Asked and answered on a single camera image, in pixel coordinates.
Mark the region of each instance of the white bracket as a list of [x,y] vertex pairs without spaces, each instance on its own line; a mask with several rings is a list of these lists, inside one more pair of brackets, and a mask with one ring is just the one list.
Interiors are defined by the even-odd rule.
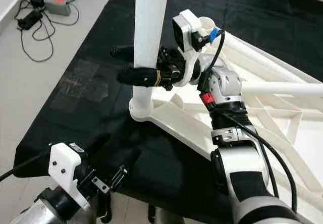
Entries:
[[81,164],[81,157],[65,143],[53,145],[50,151],[48,173],[79,206],[86,210],[90,204],[77,189],[75,168]]
[[183,52],[179,47],[178,47],[178,51],[183,55],[185,59],[185,72],[184,72],[183,79],[175,83],[174,86],[183,87],[186,84],[188,84],[188,82],[191,80],[193,75],[193,70],[194,70],[194,64],[198,59],[200,53],[195,51],[194,49]]
[[200,20],[189,9],[180,12],[180,15],[190,24],[192,32],[196,32],[201,28]]

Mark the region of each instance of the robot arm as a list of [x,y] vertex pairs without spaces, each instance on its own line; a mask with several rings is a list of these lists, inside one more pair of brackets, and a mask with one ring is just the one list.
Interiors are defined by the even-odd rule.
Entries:
[[[12,220],[11,224],[93,223],[89,218],[93,211],[90,209],[90,201],[95,197],[104,200],[105,196],[115,191],[140,153],[139,149],[133,150],[110,181],[104,183],[95,175],[95,170],[87,161],[87,153],[82,148],[75,143],[53,145],[48,172],[59,186],[54,190],[46,188],[35,203]],[[84,210],[82,217],[76,215],[80,208]]]
[[[201,91],[200,97],[212,120],[212,141],[217,146],[211,153],[216,187],[229,195],[234,223],[300,223],[296,213],[267,190],[270,164],[267,164],[269,161],[262,143],[255,137],[256,130],[248,118],[241,96],[241,79],[221,58],[218,58],[224,43],[223,30],[215,28],[211,34],[205,34],[198,18],[189,10],[173,18],[173,29],[175,41],[179,45],[177,58],[185,62],[185,67],[177,67],[180,71],[178,76],[170,77],[168,87],[165,88],[171,90],[170,84],[198,85],[197,89]],[[213,60],[201,62],[200,53],[204,52],[210,46],[209,43],[219,35],[221,35],[220,45]],[[167,64],[168,61],[169,58],[162,62]],[[157,76],[152,79],[147,76],[148,70],[156,72],[158,69],[130,70],[138,74],[130,75],[127,70],[121,71],[118,74],[120,82],[132,84],[134,80],[140,78],[140,83],[132,85],[164,87],[163,84],[155,83],[162,82]],[[253,134],[228,120],[225,115],[247,127]]]

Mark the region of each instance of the white mount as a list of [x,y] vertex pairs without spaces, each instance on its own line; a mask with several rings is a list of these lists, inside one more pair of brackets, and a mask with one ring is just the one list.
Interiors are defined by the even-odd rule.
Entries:
[[65,143],[53,145],[50,150],[48,173],[79,206],[86,210],[88,201],[78,191],[77,179],[73,179],[75,168],[81,164],[81,157]]

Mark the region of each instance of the black cloth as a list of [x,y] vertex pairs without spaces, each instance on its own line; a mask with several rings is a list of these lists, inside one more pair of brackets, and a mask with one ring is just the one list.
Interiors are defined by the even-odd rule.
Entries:
[[[135,0],[108,2],[18,145],[15,165],[48,150],[49,143],[76,142],[85,148],[91,138],[109,132],[111,140],[91,158],[102,179],[139,147],[142,155],[120,192],[199,221],[231,223],[229,200],[215,189],[209,161],[153,123],[129,116],[132,87],[115,80],[117,71],[129,64],[113,59],[109,49],[133,43],[134,8]],[[172,17],[187,8],[198,17],[213,18],[219,27],[225,22],[230,33],[323,79],[321,2],[168,0],[164,46],[176,46]],[[47,170],[48,158],[16,176],[42,176]]]

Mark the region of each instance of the white plastic frame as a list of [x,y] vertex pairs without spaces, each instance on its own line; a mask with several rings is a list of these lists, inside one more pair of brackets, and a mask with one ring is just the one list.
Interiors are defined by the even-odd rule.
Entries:
[[[136,0],[134,58],[136,62],[144,62],[140,64],[142,67],[154,67],[157,59],[156,45],[159,45],[162,23],[154,20],[152,25],[149,18],[156,18],[156,10],[153,10],[156,6],[160,8],[158,19],[164,18],[166,0],[156,1],[146,0],[145,5],[140,2],[141,6],[137,6]],[[142,28],[149,26],[148,31],[139,30],[137,21],[142,23]],[[137,37],[145,38],[152,29],[157,31],[157,36],[150,37],[144,45],[136,41]],[[215,54],[217,41],[207,53]],[[142,45],[140,50],[136,51],[136,44]],[[147,51],[154,51],[149,54],[148,62]],[[244,80],[243,99],[258,133],[281,154],[291,169],[297,183],[298,212],[313,223],[323,223],[322,83],[229,33],[226,33],[220,57]],[[140,104],[134,108],[133,102]],[[134,87],[129,110],[135,120],[155,123],[207,159],[214,150],[210,118],[196,86],[186,85],[172,92]],[[269,157],[281,199],[290,204],[285,173],[270,153]]]

